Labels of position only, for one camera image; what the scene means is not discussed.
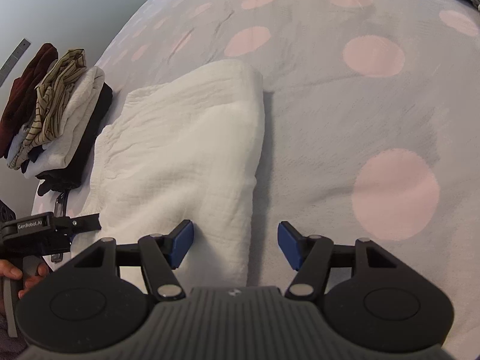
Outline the person's left hand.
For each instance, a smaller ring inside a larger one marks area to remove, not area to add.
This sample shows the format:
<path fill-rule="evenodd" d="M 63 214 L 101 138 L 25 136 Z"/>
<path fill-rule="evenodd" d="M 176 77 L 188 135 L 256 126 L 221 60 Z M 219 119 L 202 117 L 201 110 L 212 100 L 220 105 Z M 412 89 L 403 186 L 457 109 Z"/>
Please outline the person's left hand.
<path fill-rule="evenodd" d="M 24 279 L 24 273 L 21 269 L 18 269 L 18 267 L 15 267 L 12 263 L 5 259 L 1 260 L 0 267 L 1 277 L 7 277 L 13 281 L 22 280 L 24 282 L 23 289 L 18 292 L 19 298 L 22 298 L 29 290 L 43 281 L 44 278 L 46 278 L 50 273 L 49 267 L 44 262 L 39 263 L 36 273 L 28 276 L 26 279 Z"/>

